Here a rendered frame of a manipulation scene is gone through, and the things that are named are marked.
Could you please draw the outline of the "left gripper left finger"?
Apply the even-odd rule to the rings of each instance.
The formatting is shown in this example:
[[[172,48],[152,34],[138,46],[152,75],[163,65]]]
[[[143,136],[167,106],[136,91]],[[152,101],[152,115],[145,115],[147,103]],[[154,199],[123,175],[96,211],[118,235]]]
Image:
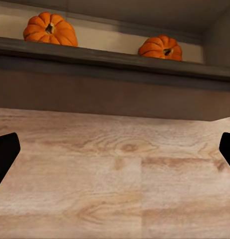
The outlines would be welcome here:
[[[15,132],[0,136],[0,184],[19,152],[20,143]]]

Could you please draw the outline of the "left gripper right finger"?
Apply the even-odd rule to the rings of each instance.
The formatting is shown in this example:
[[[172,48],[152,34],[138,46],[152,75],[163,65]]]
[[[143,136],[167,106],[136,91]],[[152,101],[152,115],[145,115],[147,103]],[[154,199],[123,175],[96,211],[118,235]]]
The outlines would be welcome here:
[[[230,133],[223,133],[220,141],[219,150],[230,165]]]

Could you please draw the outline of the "pumpkin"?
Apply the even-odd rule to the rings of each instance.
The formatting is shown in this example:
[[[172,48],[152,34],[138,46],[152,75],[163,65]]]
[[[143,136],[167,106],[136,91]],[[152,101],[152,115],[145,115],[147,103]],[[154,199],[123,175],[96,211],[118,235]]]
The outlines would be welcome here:
[[[24,40],[78,47],[75,30],[59,14],[42,12],[33,16],[23,32]]]
[[[175,39],[166,35],[149,37],[138,49],[137,55],[182,61],[182,49]]]

